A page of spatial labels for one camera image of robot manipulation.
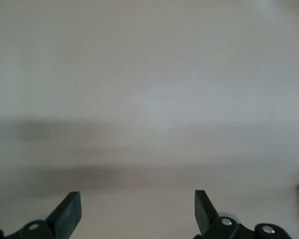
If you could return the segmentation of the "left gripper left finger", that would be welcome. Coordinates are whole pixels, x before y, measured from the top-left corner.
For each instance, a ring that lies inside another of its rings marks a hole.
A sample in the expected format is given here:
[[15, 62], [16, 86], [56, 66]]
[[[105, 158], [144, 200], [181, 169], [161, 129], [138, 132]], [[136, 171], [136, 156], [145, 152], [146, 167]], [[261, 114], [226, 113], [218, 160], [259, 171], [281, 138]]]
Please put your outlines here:
[[17, 232], [0, 239], [68, 239], [82, 217], [81, 196], [70, 192], [45, 220], [35, 220]]

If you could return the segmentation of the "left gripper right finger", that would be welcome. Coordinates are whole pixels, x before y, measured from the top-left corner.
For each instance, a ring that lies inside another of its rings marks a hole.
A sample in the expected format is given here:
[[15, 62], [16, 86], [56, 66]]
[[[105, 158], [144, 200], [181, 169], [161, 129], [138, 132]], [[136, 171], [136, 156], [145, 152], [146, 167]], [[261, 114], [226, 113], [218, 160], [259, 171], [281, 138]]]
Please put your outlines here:
[[250, 230], [229, 216], [220, 216], [204, 190], [195, 191], [195, 218], [200, 230], [196, 239], [288, 239], [274, 224], [257, 224]]

